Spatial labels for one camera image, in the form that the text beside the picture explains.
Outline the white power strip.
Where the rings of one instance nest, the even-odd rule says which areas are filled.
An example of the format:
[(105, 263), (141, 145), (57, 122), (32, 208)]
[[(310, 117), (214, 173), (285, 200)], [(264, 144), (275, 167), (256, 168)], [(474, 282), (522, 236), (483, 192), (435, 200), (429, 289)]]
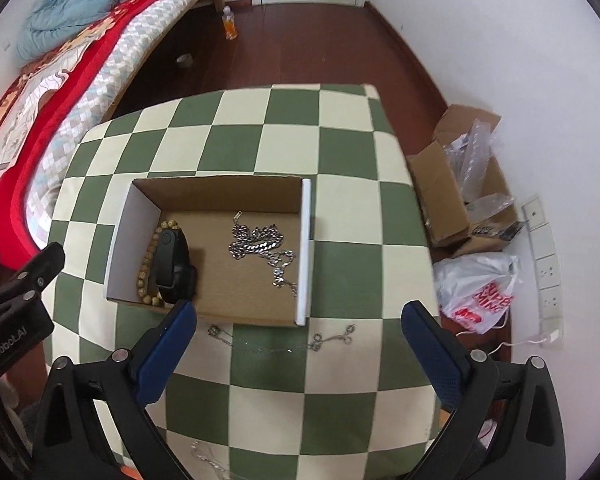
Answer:
[(521, 205), (521, 212), (529, 234), (539, 296), (540, 346), (562, 350), (565, 335), (562, 279), (552, 228), (539, 195), (526, 200)]

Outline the orange drink bottle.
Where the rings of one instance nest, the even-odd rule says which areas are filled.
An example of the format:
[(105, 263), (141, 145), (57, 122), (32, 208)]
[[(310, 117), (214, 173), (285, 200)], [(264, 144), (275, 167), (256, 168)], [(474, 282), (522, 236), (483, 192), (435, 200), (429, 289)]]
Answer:
[(222, 11), (222, 21), (227, 40), (235, 40), (238, 36), (235, 14), (230, 6), (224, 6)]

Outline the diamond patterned mattress sheet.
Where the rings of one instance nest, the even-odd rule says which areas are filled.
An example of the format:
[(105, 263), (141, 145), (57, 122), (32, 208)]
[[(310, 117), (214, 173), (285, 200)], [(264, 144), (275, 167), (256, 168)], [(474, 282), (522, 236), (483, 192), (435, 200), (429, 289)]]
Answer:
[(150, 52), (198, 0), (129, 0), (124, 24), (110, 29), (70, 76), (76, 96), (50, 136), (24, 192), (25, 240), (42, 248), (50, 235), (61, 183), (85, 133), (112, 115)]

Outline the brown cardboard box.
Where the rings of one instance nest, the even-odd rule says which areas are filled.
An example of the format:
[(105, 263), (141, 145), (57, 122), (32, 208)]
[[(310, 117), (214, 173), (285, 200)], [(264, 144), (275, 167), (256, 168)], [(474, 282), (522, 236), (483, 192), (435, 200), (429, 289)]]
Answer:
[(444, 149), (468, 133), (475, 120), (485, 122), (490, 130), (494, 130), (501, 117), (481, 108), (453, 104), (434, 127), (434, 140), (407, 159), (428, 238), (439, 259), (475, 252), (499, 252), (521, 227), (514, 206), (480, 223), (469, 219)]

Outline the white cardboard jewelry box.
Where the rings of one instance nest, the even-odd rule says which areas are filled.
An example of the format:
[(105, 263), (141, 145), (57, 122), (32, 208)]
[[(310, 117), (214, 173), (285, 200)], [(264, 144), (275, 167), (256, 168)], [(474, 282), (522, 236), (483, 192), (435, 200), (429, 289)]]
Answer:
[[(306, 324), (310, 299), (312, 182), (300, 177), (203, 176), (134, 179), (120, 200), (105, 273), (110, 301), (140, 306), (140, 267), (162, 222), (174, 221), (198, 271), (190, 297), (201, 318), (259, 326)], [(234, 224), (274, 224), (294, 253), (284, 284), (264, 258), (230, 254)]]

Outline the green checkered tablecloth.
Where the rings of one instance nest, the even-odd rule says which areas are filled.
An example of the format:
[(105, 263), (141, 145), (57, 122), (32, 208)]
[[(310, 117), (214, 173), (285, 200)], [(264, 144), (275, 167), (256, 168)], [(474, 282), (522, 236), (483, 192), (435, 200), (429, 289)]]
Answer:
[(201, 273), (219, 261), (231, 306), (302, 298), (306, 319), (287, 327), (200, 320), (148, 408), (166, 443), (197, 479), (389, 479), (410, 471), (434, 440), (439, 405), (400, 314), (410, 300), (437, 303), (412, 179), (368, 84), (205, 93), (84, 134), (50, 225), (67, 260), (44, 294), (55, 324), (46, 358), (106, 359), (163, 319), (163, 310), (105, 295), (125, 195), (138, 179), (215, 176), (310, 182), (308, 290), (286, 222), (277, 223), (283, 269), (230, 253), (235, 226), (266, 225), (257, 209), (230, 208), (219, 216), (218, 247), (190, 256)]

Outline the red patterned blanket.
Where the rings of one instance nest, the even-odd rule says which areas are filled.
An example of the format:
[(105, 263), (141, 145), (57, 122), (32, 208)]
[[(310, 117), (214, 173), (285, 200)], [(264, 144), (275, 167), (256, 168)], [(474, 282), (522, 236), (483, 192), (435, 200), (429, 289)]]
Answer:
[(76, 96), (70, 76), (81, 69), (84, 58), (94, 58), (90, 49), (108, 30), (124, 24), (128, 1), (59, 47), (20, 66), (0, 99), (0, 263), (6, 268), (23, 266), (41, 249), (24, 239), (26, 179), (68, 112), (69, 99)]

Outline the white red plastic bag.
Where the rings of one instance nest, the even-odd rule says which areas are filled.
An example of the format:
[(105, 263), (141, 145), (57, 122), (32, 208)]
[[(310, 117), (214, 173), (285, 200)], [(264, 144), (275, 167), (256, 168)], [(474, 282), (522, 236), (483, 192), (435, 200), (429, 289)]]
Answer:
[(441, 313), (468, 332), (483, 335), (513, 303), (519, 259), (507, 252), (477, 252), (434, 264)]

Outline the clear bubble wrap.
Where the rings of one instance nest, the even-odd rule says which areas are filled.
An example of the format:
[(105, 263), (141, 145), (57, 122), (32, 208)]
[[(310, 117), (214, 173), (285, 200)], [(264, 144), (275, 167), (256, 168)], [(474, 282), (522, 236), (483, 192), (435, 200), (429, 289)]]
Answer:
[(492, 159), (491, 129), (487, 122), (475, 119), (468, 132), (445, 145), (444, 152), (472, 224), (486, 221), (513, 205), (514, 198), (507, 192), (481, 195)]

